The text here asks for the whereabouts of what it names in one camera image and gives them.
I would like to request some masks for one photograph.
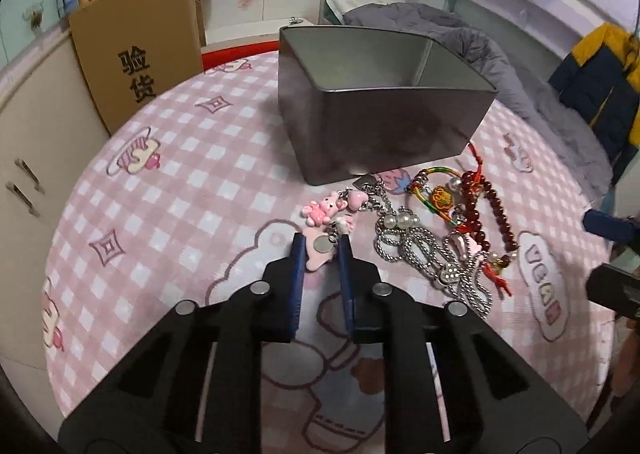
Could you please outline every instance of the pink charm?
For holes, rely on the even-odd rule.
[[[347,196],[349,210],[353,212],[357,212],[358,210],[360,210],[362,204],[366,203],[367,201],[369,201],[369,196],[367,196],[366,192],[363,192],[361,190],[352,190]]]
[[[56,349],[64,352],[65,347],[62,345],[62,333],[60,332],[60,328],[55,328],[53,331],[53,345]]]
[[[355,229],[353,216],[349,216],[347,214],[335,218],[334,223],[339,234],[351,234]]]
[[[482,246],[480,246],[478,243],[476,243],[475,240],[473,240],[470,237],[467,237],[466,240],[469,243],[469,253],[474,256],[475,254],[479,254],[480,252],[482,252]]]
[[[338,198],[338,193],[333,191],[321,202],[312,201],[309,205],[302,207],[301,214],[306,217],[306,224],[309,227],[327,225],[332,217],[347,207],[347,202]]]
[[[323,264],[329,262],[334,258],[335,248],[332,248],[330,252],[322,254],[314,248],[314,241],[320,236],[328,236],[326,232],[323,232],[319,228],[305,228],[302,230],[302,235],[306,238],[306,254],[308,255],[308,261],[306,262],[306,269],[310,272],[315,272]]]
[[[145,163],[145,169],[153,170],[160,168],[160,154],[155,152],[153,153]]]

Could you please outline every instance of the pink checkered bedsheet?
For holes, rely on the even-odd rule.
[[[298,171],[276,104],[277,53],[196,76],[145,106],[79,179],[53,239],[44,339],[56,400],[67,415],[175,303],[225,300],[286,253],[302,205],[349,184],[311,187]],[[608,259],[580,225],[585,198],[540,136],[495,102],[473,138],[520,243],[495,288],[488,323],[586,417],[606,377],[612,313],[584,283]],[[443,160],[474,165],[468,151]],[[404,187],[422,166],[382,174],[392,202],[446,229]],[[483,201],[488,239],[501,238]],[[358,215],[357,257],[416,300],[445,296],[372,247],[375,215]],[[262,440],[267,453],[378,452],[383,445],[382,350],[346,337],[335,270],[306,274],[294,344],[265,346]]]

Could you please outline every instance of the bed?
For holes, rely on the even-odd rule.
[[[498,90],[497,99],[550,145],[593,204],[609,191],[612,167],[587,123],[558,100],[517,56],[504,52],[483,32],[455,14],[426,4],[365,4],[342,16],[347,26],[426,34],[457,53]]]

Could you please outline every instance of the cartoon print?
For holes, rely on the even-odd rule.
[[[58,306],[51,298],[52,284],[51,279],[47,277],[42,291],[42,339],[47,348],[55,347],[64,352],[65,347],[62,343],[62,332],[58,327],[60,322],[60,312]]]
[[[103,266],[107,266],[110,261],[126,253],[118,242],[115,229],[110,230],[97,241],[92,241],[89,246],[96,251]]]
[[[254,4],[255,0],[239,0],[238,1],[238,8],[240,10],[248,10],[252,4]]]
[[[237,59],[231,60],[230,62],[225,62],[224,64],[220,64],[215,68],[208,69],[204,72],[204,74],[213,75],[213,73],[215,73],[216,71],[235,73],[236,71],[247,69],[251,69],[251,63],[247,59]]]
[[[390,194],[399,196],[406,193],[406,188],[411,184],[411,176],[405,169],[393,169],[376,174],[382,178],[385,190]]]
[[[239,288],[262,278],[268,262],[289,253],[296,232],[300,232],[300,227],[291,221],[266,222],[255,233],[254,244],[235,256],[223,277],[211,283],[205,296],[206,304],[227,300]]]
[[[143,169],[160,168],[160,142],[150,138],[150,134],[151,127],[144,127],[124,144],[107,165],[107,176],[116,176],[123,170],[137,174]]]
[[[566,281],[548,243],[539,234],[518,236],[518,266],[529,287],[533,315],[548,342],[558,340],[569,320]]]
[[[206,293],[206,304],[228,299],[259,279],[270,260],[283,257],[295,232],[287,220],[271,220],[254,236],[252,246],[232,259],[222,278]],[[337,265],[332,262],[305,275],[300,328],[291,344],[265,344],[262,376],[282,390],[284,398],[303,392],[311,411],[301,416],[300,435],[312,447],[346,453],[371,437],[382,425],[384,392],[382,348],[357,346],[344,329]],[[306,278],[313,277],[313,283]],[[345,405],[344,392],[351,398]],[[283,423],[282,429],[290,428]]]
[[[209,113],[216,114],[220,109],[228,108],[232,106],[231,102],[227,102],[222,95],[218,95],[215,98],[210,98],[208,100],[204,100],[203,102],[198,102],[196,107],[205,108]]]
[[[504,153],[511,158],[513,166],[520,172],[533,172],[533,161],[529,153],[520,145],[517,138],[508,132],[504,135],[508,146],[504,148]]]
[[[335,268],[329,265],[313,275],[319,274],[324,279],[317,289],[307,290],[305,285],[295,344],[265,345],[262,376],[281,389],[304,391],[313,402],[301,430],[309,446],[346,453],[382,425],[382,348],[357,346],[348,339],[342,299],[334,291],[339,290]]]

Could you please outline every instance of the silver coin charm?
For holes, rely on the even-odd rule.
[[[318,252],[318,254],[328,254],[333,249],[334,244],[327,234],[323,234],[314,239],[314,250]]]

